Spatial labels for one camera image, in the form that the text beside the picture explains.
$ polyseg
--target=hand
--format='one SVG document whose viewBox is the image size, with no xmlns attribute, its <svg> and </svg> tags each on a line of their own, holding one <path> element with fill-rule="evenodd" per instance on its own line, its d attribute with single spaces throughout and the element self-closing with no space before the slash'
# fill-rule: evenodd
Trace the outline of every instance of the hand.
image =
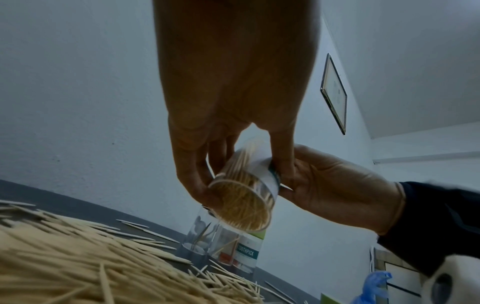
<svg viewBox="0 0 480 304">
<path fill-rule="evenodd" d="M 294 129 L 319 40 L 318 0 L 154 1 L 158 62 L 177 176 L 200 203 L 251 123 L 294 173 Z"/>
<path fill-rule="evenodd" d="M 295 145 L 295 177 L 280 196 L 330 221 L 384 234 L 401 215 L 402 186 L 365 168 Z"/>
</svg>

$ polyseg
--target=table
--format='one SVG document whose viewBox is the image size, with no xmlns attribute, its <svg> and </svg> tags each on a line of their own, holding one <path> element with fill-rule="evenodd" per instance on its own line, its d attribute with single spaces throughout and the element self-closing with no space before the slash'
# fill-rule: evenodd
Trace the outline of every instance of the table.
<svg viewBox="0 0 480 304">
<path fill-rule="evenodd" d="M 70 216 L 106 224 L 109 226 L 120 228 L 122 232 L 126 233 L 156 238 L 155 236 L 152 236 L 151 234 L 148 234 L 141 230 L 123 225 L 122 223 L 117 221 L 117 219 L 146 225 L 149 227 L 149 230 L 170 237 L 174 240 L 179 241 L 180 243 L 185 238 L 185 235 L 180 232 L 146 221 L 133 215 L 129 215 L 120 211 L 116 211 L 107 207 L 71 198 L 68 196 L 20 184 L 15 184 L 4 180 L 0 180 L 0 199 L 32 203 L 35 204 L 36 208 L 38 209 L 53 212 L 59 215 Z M 177 248 L 176 255 L 181 257 L 189 257 L 189 259 L 192 260 L 193 264 L 198 268 L 203 267 L 206 263 L 210 264 L 208 260 L 209 257 L 207 256 L 203 256 L 200 258 L 195 256 L 186 256 L 189 253 L 185 252 L 185 250 L 179 244 L 160 238 L 158 238 L 158 240 L 165 241 L 166 245 Z M 172 265 L 183 271 L 186 271 L 188 269 L 187 265 L 179 263 L 172 263 Z M 256 268 L 253 274 L 247 274 L 233 266 L 226 267 L 226 269 L 230 272 L 245 277 L 250 281 L 257 281 L 258 284 L 261 286 L 272 289 L 270 286 L 265 284 L 265 281 L 267 281 L 273 286 L 280 289 L 282 292 L 289 295 L 291 298 L 293 298 L 297 302 L 297 304 L 303 304 L 304 301 L 307 301 L 309 304 L 320 302 L 319 299 L 313 297 L 312 295 L 309 295 L 308 293 L 296 288 L 295 286 L 260 268 Z M 214 269 L 209 267 L 209 271 L 214 272 Z M 283 302 L 281 299 L 265 290 L 261 291 L 261 295 L 265 297 L 265 302 Z"/>
</svg>

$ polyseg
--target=black sleeve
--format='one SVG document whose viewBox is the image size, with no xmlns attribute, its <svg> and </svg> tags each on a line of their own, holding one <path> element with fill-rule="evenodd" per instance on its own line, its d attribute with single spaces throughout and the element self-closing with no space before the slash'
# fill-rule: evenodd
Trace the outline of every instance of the black sleeve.
<svg viewBox="0 0 480 304">
<path fill-rule="evenodd" d="M 406 194 L 403 214 L 378 238 L 380 245 L 428 276 L 448 255 L 480 258 L 480 193 L 401 184 Z"/>
</svg>

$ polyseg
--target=white wall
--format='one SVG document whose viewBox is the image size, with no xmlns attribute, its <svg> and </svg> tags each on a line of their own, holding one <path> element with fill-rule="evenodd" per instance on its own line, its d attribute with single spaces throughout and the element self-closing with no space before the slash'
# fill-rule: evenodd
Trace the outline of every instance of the white wall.
<svg viewBox="0 0 480 304">
<path fill-rule="evenodd" d="M 348 94 L 343 136 L 320 83 L 327 52 Z M 175 176 L 150 1 L 0 3 L 0 179 L 186 232 L 199 209 Z M 251 127 L 240 143 L 266 136 Z M 298 143 L 372 168 L 371 140 L 323 24 Z M 360 294 L 373 233 L 279 199 L 258 265 L 345 302 Z"/>
<path fill-rule="evenodd" d="M 480 191 L 480 122 L 377 138 L 376 170 L 395 181 L 433 182 Z"/>
</svg>

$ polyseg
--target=picture frame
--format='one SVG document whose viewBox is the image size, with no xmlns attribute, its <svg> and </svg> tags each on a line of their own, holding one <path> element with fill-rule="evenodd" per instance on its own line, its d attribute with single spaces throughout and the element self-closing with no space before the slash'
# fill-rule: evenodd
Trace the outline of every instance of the picture frame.
<svg viewBox="0 0 480 304">
<path fill-rule="evenodd" d="M 341 132 L 347 132 L 347 92 L 330 53 L 326 55 L 320 92 L 323 95 Z"/>
</svg>

